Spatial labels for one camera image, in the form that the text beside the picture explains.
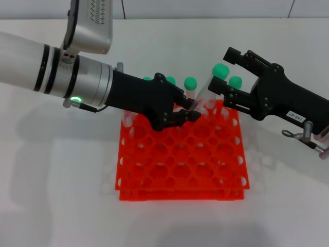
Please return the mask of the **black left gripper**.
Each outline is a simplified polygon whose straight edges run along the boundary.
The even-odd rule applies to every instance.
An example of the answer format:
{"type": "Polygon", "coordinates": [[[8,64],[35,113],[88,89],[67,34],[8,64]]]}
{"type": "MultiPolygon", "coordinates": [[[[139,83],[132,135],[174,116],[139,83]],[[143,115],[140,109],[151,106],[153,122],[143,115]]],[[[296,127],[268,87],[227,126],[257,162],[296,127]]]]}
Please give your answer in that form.
{"type": "Polygon", "coordinates": [[[196,122],[201,113],[195,109],[195,90],[178,88],[161,73],[152,80],[144,80],[122,72],[113,72],[112,86],[106,105],[145,116],[153,130],[180,127],[186,122],[196,122]],[[173,112],[174,105],[183,107],[173,112]]]}

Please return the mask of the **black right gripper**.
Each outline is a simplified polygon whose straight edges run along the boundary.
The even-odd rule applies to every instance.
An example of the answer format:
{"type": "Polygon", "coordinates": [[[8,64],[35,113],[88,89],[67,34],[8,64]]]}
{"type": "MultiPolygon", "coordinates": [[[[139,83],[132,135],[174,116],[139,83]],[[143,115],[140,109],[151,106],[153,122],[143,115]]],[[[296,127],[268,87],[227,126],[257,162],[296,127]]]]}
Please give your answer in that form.
{"type": "Polygon", "coordinates": [[[227,49],[223,60],[258,77],[251,94],[233,88],[223,79],[212,78],[208,90],[224,95],[223,106],[250,114],[259,121],[268,115],[278,116],[300,128],[309,120],[315,135],[328,127],[328,100],[291,82],[280,65],[271,64],[251,50],[242,55],[232,47],[227,49]]]}

